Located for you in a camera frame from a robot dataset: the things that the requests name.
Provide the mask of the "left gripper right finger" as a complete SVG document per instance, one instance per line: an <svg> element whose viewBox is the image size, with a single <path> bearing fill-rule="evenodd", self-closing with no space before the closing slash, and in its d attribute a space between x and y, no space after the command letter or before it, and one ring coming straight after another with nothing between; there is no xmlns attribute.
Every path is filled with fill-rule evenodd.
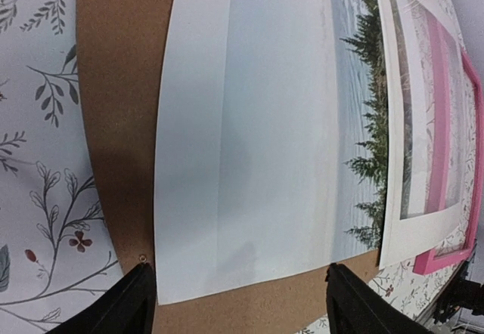
<svg viewBox="0 0 484 334"><path fill-rule="evenodd" d="M344 264L331 264L326 282L327 315L332 333L429 332L393 308Z"/></svg>

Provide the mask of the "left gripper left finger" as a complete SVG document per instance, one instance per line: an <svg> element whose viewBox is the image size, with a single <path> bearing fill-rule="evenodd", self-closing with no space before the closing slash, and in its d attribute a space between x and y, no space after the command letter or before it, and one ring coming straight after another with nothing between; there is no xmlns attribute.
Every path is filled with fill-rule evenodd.
<svg viewBox="0 0 484 334"><path fill-rule="evenodd" d="M49 332L151 333L155 306L154 270L149 264L138 264L92 305Z"/></svg>

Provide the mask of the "white passe-partout mat board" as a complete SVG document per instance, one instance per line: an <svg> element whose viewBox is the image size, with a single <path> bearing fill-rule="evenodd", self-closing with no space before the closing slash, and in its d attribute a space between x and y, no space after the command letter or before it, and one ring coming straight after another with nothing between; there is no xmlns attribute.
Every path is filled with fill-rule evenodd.
<svg viewBox="0 0 484 334"><path fill-rule="evenodd" d="M469 125L458 33L435 0L378 0L389 162L380 266L435 249L460 224Z"/></svg>

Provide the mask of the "landscape photo with white mat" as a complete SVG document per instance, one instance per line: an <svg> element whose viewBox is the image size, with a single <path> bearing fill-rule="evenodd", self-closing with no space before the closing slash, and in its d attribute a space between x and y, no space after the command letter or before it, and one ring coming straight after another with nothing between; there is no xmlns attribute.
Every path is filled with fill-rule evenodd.
<svg viewBox="0 0 484 334"><path fill-rule="evenodd" d="M374 249L362 203L363 0L173 0L157 120L158 302L290 277Z"/></svg>

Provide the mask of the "brown frame backing board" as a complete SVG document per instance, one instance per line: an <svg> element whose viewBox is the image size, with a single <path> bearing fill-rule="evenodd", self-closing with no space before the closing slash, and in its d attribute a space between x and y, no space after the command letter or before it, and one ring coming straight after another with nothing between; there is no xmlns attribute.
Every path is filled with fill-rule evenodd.
<svg viewBox="0 0 484 334"><path fill-rule="evenodd" d="M76 0L76 38L88 150L124 271L154 265L154 183L160 85L173 0ZM341 261L364 281L377 252ZM295 333L325 315L326 265L170 305L156 333Z"/></svg>

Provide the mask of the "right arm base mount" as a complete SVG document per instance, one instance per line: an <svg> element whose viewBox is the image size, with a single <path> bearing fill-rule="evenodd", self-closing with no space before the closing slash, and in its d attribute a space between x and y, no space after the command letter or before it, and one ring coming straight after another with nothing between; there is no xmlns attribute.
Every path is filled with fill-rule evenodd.
<svg viewBox="0 0 484 334"><path fill-rule="evenodd" d="M483 315L482 284L468 280L471 261L465 261L438 297L433 314L434 323L446 323L461 308L473 316Z"/></svg>

